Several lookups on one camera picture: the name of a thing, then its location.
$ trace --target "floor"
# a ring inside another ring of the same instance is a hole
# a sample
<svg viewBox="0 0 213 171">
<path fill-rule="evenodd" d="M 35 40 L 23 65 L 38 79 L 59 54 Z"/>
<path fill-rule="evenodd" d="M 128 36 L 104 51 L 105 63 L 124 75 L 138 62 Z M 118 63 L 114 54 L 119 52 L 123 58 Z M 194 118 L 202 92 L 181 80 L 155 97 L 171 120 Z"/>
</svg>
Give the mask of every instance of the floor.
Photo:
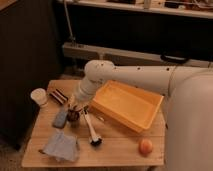
<svg viewBox="0 0 213 171">
<path fill-rule="evenodd" d="M 73 77 L 70 75 L 62 75 L 60 79 L 79 79 L 81 77 Z M 41 168 L 22 168 L 21 160 L 24 155 L 24 151 L 27 145 L 27 139 L 23 142 L 22 148 L 16 151 L 9 147 L 6 143 L 0 140 L 0 171 L 146 171 L 147 168 L 142 167 L 102 167 L 102 168 L 62 168 L 62 169 L 41 169 Z M 162 171 L 162 168 L 157 168 L 155 171 Z"/>
</svg>

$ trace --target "handle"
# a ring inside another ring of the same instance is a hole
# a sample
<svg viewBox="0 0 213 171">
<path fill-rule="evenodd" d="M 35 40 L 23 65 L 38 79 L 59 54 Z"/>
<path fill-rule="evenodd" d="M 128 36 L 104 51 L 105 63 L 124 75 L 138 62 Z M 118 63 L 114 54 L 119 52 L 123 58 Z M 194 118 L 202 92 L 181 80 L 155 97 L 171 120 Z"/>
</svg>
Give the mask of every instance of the handle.
<svg viewBox="0 0 213 171">
<path fill-rule="evenodd" d="M 86 120 L 86 122 L 87 122 L 87 125 L 88 125 L 88 127 L 89 127 L 92 140 L 95 141 L 95 142 L 98 141 L 99 138 L 98 138 L 98 135 L 97 135 L 96 132 L 95 132 L 94 127 L 92 126 L 92 123 L 91 123 L 91 119 L 90 119 L 89 114 L 88 114 L 88 113 L 87 113 L 87 114 L 84 114 L 84 118 L 85 118 L 85 120 Z"/>
<path fill-rule="evenodd" d="M 174 63 L 177 63 L 177 64 L 184 64 L 186 63 L 189 58 L 179 58 L 179 59 L 174 59 L 174 58 L 170 58 L 170 57 L 167 57 L 165 55 L 161 55 L 160 56 L 161 60 L 163 61 L 166 61 L 166 62 L 174 62 Z"/>
</svg>

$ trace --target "plastic tray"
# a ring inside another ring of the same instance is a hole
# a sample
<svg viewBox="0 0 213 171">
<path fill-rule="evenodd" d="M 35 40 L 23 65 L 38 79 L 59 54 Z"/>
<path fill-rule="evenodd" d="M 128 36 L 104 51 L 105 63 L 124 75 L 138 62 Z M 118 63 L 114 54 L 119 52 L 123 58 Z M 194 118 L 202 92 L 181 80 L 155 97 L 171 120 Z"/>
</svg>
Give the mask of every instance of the plastic tray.
<svg viewBox="0 0 213 171">
<path fill-rule="evenodd" d="M 97 91 L 90 105 L 140 133 L 150 128 L 162 100 L 159 94 L 110 80 Z"/>
</svg>

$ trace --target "dark cabinet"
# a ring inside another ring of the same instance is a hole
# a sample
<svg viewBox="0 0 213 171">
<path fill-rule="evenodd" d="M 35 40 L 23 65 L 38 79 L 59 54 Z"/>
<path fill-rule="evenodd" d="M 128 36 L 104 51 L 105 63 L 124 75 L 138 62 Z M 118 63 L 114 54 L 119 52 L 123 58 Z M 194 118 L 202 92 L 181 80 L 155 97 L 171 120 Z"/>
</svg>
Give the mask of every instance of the dark cabinet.
<svg viewBox="0 0 213 171">
<path fill-rule="evenodd" d="M 0 135 L 20 143 L 36 115 L 30 92 L 62 72 L 51 0 L 19 0 L 0 11 Z"/>
</svg>

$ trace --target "paper cup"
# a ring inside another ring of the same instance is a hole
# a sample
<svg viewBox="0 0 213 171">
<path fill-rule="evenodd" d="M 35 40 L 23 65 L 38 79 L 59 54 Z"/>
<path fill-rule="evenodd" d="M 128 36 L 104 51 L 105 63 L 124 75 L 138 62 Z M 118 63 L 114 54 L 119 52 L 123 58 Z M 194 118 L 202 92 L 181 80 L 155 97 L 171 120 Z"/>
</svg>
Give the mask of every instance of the paper cup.
<svg viewBox="0 0 213 171">
<path fill-rule="evenodd" d="M 42 88 L 33 90 L 30 94 L 32 100 L 34 100 L 40 107 L 44 107 L 47 104 L 47 93 Z"/>
</svg>

